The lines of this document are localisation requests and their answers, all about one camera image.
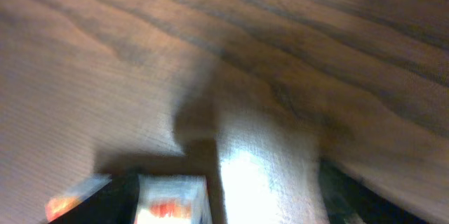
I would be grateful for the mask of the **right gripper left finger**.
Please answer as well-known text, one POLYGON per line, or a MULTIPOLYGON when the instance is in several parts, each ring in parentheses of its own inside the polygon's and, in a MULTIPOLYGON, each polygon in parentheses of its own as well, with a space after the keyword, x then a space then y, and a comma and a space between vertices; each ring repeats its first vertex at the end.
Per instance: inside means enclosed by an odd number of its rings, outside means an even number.
POLYGON ((48 201, 50 224, 132 224, 140 181, 136 173, 94 174, 48 201))

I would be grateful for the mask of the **orange tissue box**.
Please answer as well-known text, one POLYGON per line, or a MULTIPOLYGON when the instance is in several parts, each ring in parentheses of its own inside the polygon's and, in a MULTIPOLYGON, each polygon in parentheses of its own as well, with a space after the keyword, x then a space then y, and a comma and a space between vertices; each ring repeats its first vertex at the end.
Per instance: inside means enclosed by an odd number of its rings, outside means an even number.
MULTIPOLYGON (((150 176, 137 173, 140 194, 135 222, 211 224, 203 176, 150 176)), ((48 203, 45 208, 48 221, 48 203)))

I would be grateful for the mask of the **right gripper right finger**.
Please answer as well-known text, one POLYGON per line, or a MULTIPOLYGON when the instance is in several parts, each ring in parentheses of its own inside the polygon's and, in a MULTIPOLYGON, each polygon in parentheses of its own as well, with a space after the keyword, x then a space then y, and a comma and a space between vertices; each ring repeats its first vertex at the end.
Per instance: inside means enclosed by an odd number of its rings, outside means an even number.
POLYGON ((423 224, 426 221, 368 189, 362 180, 319 162, 319 186, 330 224, 423 224))

